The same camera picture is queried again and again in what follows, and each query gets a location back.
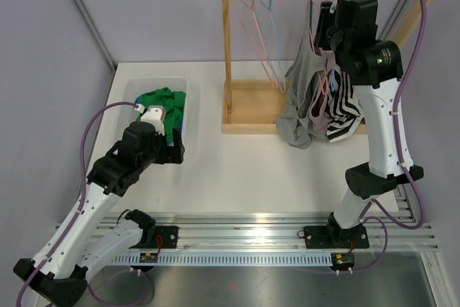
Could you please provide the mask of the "pink tank top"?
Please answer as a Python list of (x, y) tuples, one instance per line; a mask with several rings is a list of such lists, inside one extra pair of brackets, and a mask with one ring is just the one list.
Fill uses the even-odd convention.
[(329, 118), (326, 116), (326, 105), (328, 104), (328, 91), (330, 86), (330, 75), (334, 71), (336, 61), (335, 55), (331, 51), (316, 49), (325, 59), (325, 65), (322, 71), (318, 73), (319, 85), (314, 93), (314, 100), (309, 109), (309, 118), (312, 121), (312, 127), (315, 132), (326, 134)]

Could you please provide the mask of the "blue tank top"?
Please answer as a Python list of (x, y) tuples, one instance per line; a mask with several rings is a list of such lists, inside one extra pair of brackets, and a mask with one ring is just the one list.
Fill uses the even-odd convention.
[(184, 124), (185, 124), (185, 121), (184, 119), (182, 119), (178, 125), (178, 129), (180, 130), (180, 132), (183, 132)]

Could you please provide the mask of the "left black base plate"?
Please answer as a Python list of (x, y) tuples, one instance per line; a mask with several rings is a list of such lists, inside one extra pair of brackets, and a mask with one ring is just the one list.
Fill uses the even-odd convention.
[(178, 245), (178, 226), (156, 226), (152, 247), (157, 249), (176, 249)]

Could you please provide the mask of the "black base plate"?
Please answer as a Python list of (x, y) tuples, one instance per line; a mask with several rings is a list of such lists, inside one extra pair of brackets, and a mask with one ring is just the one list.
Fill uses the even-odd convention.
[(156, 226), (152, 247), (157, 249), (176, 249), (178, 245), (178, 226)]
[(369, 249), (367, 230), (361, 224), (351, 229), (310, 225), (302, 233), (307, 249)]

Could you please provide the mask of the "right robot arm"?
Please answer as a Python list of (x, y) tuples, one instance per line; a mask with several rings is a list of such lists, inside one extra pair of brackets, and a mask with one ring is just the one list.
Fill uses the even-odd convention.
[(336, 0), (321, 4), (316, 47), (334, 53), (349, 79), (367, 126), (369, 161), (345, 172), (348, 190), (321, 227), (322, 243), (333, 247), (366, 239), (363, 215), (377, 196), (424, 176), (405, 141), (397, 103), (403, 65), (399, 47), (377, 34), (377, 0)]

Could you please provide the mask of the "green tank top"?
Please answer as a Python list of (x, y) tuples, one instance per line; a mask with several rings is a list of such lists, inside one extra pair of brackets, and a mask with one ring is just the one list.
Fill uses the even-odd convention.
[(168, 142), (171, 142), (173, 140), (172, 129), (178, 128), (180, 121), (184, 118), (185, 100), (186, 92), (172, 91), (164, 87), (138, 96), (135, 103), (145, 107), (162, 106), (166, 110), (165, 134)]

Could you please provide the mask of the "wooden clothes rack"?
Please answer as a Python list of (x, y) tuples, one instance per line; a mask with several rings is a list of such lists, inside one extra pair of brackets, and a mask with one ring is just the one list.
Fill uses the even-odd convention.
[[(222, 107), (222, 132), (224, 134), (277, 134), (275, 120), (284, 106), (285, 94), (275, 90), (273, 82), (262, 79), (233, 79), (231, 59), (231, 1), (221, 0), (224, 31), (224, 101)], [(433, 0), (425, 0), (426, 5)], [(389, 29), (391, 40), (399, 48), (421, 23), (421, 5), (413, 1), (408, 10), (403, 5), (402, 15), (394, 13), (397, 27)]]

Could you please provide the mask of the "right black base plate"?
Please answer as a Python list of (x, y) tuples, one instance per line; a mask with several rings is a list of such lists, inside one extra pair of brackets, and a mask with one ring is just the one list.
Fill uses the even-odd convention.
[(307, 249), (369, 249), (367, 230), (361, 224), (351, 229), (310, 225), (302, 233)]

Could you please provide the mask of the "aluminium mounting rail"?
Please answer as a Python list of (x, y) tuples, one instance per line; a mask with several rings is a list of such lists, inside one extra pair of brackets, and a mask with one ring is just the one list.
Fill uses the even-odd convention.
[[(109, 212), (86, 240), (89, 246), (115, 227), (118, 213)], [(175, 214), (150, 213), (160, 226), (177, 226), (178, 250), (185, 252), (296, 252), (305, 250), (301, 229), (326, 223), (325, 213), (284, 214)], [(437, 252), (438, 241), (429, 224), (407, 230), (384, 219), (390, 252)], [(369, 249), (377, 252), (384, 244), (384, 231), (378, 221), (364, 225)]]

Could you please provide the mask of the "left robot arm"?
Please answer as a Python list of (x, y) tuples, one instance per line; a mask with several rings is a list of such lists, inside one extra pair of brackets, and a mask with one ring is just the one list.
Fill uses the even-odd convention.
[(74, 306), (91, 279), (107, 263), (130, 247), (162, 244), (156, 221), (134, 209), (90, 247), (87, 241), (106, 213), (115, 206), (152, 164), (180, 164), (185, 148), (179, 128), (172, 141), (157, 126), (132, 122), (120, 140), (95, 161), (85, 188), (63, 223), (32, 258), (22, 258), (14, 273), (53, 306)]

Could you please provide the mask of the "clear plastic basket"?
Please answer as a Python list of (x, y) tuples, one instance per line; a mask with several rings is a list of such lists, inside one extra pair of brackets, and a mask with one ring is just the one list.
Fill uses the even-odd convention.
[(121, 87), (121, 95), (116, 101), (128, 101), (134, 103), (136, 98), (144, 93), (149, 93), (159, 88), (168, 87), (172, 91), (186, 92), (185, 108), (184, 108), (184, 129), (182, 138), (185, 137), (185, 128), (187, 123), (187, 110), (189, 103), (188, 84), (184, 77), (179, 76), (145, 76), (143, 78), (130, 79)]

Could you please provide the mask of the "black white striped tank top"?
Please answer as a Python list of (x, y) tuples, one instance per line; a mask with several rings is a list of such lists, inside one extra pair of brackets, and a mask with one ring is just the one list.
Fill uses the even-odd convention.
[(326, 116), (328, 124), (326, 136), (329, 142), (338, 142), (353, 135), (363, 120), (362, 108), (359, 104), (350, 76), (336, 69), (338, 89), (328, 91)]

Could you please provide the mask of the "grey tank top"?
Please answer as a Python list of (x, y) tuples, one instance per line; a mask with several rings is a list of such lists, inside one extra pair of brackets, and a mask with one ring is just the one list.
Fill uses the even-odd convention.
[(318, 73), (326, 67), (326, 59), (316, 52), (312, 39), (313, 1), (307, 0), (305, 29), (297, 55), (285, 77), (288, 90), (285, 106), (275, 124), (280, 139), (301, 150), (311, 145), (313, 123), (308, 110), (318, 87)]

